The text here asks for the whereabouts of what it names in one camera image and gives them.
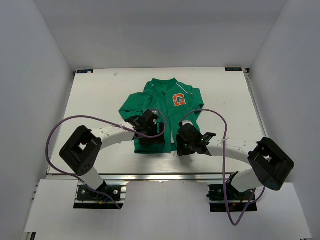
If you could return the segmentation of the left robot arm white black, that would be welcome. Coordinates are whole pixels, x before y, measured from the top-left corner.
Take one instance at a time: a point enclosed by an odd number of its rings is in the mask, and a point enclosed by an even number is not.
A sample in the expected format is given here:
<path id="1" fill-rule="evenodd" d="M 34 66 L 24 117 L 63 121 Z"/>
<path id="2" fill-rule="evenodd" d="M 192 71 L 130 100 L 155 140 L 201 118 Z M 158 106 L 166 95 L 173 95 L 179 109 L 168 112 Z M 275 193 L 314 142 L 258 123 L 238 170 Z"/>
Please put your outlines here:
<path id="1" fill-rule="evenodd" d="M 129 117 L 119 124 L 106 123 L 110 126 L 97 129 L 79 126 L 59 152 L 59 156 L 96 200 L 103 198 L 107 192 L 106 183 L 94 167 L 100 151 L 136 139 L 151 145 L 162 144 L 167 130 L 166 117 L 156 109 L 147 109 L 142 115 Z"/>

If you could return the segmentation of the blue label sticker right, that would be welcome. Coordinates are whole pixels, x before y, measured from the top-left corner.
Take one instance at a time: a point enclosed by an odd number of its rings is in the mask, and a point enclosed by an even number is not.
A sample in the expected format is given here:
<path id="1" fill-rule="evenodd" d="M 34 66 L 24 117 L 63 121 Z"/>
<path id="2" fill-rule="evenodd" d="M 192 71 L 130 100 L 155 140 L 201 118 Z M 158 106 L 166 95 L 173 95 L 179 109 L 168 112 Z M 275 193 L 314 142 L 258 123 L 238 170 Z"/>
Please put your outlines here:
<path id="1" fill-rule="evenodd" d="M 243 69 L 241 67 L 225 67 L 226 72 L 242 72 Z"/>

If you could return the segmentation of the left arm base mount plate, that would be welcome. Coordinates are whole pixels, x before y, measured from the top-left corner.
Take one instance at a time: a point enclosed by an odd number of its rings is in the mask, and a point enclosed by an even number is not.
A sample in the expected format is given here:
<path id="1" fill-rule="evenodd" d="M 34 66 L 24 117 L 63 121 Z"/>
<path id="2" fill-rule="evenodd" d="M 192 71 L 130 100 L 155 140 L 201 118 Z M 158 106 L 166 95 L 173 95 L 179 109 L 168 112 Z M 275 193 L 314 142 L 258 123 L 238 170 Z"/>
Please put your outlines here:
<path id="1" fill-rule="evenodd" d="M 74 209 L 83 210 L 120 210 L 125 202 L 127 184 L 125 181 L 105 181 L 104 193 L 109 195 L 116 204 L 105 194 L 89 190 L 82 182 L 76 188 Z"/>

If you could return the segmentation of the blue label sticker left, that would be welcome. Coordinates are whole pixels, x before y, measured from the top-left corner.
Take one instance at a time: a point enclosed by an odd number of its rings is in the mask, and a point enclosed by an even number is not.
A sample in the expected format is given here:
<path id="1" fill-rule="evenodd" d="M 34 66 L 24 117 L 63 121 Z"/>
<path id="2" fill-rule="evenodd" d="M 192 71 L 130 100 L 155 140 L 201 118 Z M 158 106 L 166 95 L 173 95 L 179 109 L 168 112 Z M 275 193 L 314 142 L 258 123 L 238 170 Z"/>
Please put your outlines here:
<path id="1" fill-rule="evenodd" d="M 78 69 L 76 71 L 77 74 L 92 74 L 93 72 L 93 69 Z"/>

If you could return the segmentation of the aluminium table front rail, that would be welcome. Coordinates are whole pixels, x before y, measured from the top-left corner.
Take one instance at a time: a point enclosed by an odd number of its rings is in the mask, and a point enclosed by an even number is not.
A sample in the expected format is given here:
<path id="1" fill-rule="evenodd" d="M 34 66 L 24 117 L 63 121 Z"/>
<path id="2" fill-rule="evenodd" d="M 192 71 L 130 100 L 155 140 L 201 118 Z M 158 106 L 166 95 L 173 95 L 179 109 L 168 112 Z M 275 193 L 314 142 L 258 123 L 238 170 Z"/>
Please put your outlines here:
<path id="1" fill-rule="evenodd" d="M 130 182 L 130 181 L 222 181 L 221 173 L 203 174 L 100 174 L 106 182 Z"/>

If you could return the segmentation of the blue label sticker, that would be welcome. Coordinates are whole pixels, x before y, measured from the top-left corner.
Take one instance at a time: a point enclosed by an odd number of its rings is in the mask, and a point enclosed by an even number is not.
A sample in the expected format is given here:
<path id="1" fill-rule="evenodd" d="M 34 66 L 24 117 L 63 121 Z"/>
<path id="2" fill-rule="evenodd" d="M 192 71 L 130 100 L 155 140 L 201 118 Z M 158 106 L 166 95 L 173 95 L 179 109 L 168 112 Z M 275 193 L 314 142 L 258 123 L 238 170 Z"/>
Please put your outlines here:
<path id="1" fill-rule="evenodd" d="M 92 74 L 93 72 L 93 69 L 78 69 L 76 71 L 77 74 Z"/>
<path id="2" fill-rule="evenodd" d="M 241 67 L 225 67 L 226 72 L 242 72 L 243 69 Z"/>

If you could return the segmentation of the green jacket with white lining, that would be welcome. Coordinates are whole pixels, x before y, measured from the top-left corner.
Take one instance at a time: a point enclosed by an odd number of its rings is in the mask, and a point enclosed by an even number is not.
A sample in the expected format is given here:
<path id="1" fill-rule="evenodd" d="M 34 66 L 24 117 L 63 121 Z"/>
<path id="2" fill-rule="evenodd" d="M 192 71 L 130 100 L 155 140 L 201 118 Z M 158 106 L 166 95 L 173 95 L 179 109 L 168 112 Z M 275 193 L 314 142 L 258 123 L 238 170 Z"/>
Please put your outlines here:
<path id="1" fill-rule="evenodd" d="M 170 154 L 177 150 L 176 136 L 180 128 L 179 122 L 185 117 L 199 131 L 197 120 L 200 116 L 199 110 L 204 107 L 201 90 L 191 85 L 177 81 L 152 79 L 142 92 L 131 94 L 119 114 L 123 120 L 134 116 L 141 116 L 147 109 L 161 111 L 167 121 L 167 129 L 164 134 L 164 144 L 145 145 L 139 140 L 134 141 L 134 152 L 136 154 Z"/>

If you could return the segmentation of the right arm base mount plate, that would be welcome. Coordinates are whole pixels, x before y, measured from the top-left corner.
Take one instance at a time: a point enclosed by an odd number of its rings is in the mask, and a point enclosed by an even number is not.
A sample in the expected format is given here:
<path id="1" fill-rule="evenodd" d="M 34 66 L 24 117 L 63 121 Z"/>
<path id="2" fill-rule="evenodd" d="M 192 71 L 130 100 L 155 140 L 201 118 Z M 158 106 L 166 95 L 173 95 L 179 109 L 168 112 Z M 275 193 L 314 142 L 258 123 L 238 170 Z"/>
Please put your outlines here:
<path id="1" fill-rule="evenodd" d="M 226 195 L 228 200 L 228 207 L 231 213 L 240 213 L 245 209 L 253 189 L 246 190 L 245 192 L 238 192 L 232 185 L 231 180 L 238 172 L 232 173 L 226 181 Z M 224 189 L 223 184 L 209 184 L 208 194 L 206 197 L 209 200 L 209 207 L 211 213 L 226 213 Z"/>

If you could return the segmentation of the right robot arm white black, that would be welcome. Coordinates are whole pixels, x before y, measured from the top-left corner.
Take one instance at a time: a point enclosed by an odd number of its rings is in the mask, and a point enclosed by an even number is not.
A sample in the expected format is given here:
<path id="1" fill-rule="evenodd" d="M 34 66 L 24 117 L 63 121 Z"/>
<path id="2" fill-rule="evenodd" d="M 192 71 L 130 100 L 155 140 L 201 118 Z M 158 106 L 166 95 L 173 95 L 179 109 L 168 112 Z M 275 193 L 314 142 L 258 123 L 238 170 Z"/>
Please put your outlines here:
<path id="1" fill-rule="evenodd" d="M 237 171 L 226 181 L 226 195 L 233 200 L 259 187 L 279 191 L 295 167 L 294 161 L 268 137 L 257 142 L 221 139 L 211 143 L 215 136 L 211 132 L 202 135 L 192 124 L 185 123 L 176 136 L 177 154 L 219 156 L 250 165 L 250 169 Z"/>

